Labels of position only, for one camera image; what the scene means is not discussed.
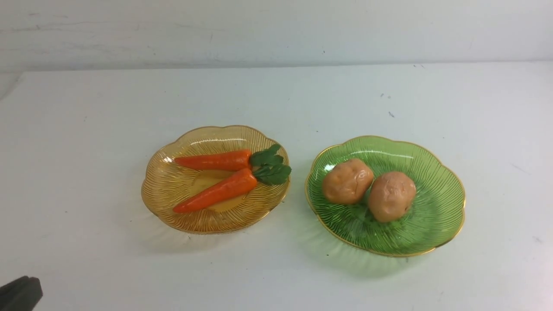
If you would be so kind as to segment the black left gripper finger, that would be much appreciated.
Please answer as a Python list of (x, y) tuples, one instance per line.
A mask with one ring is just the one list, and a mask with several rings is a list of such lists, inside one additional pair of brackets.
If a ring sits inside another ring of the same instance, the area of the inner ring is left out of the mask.
[(2, 311), (32, 311), (43, 297), (39, 278), (23, 276), (1, 286)]

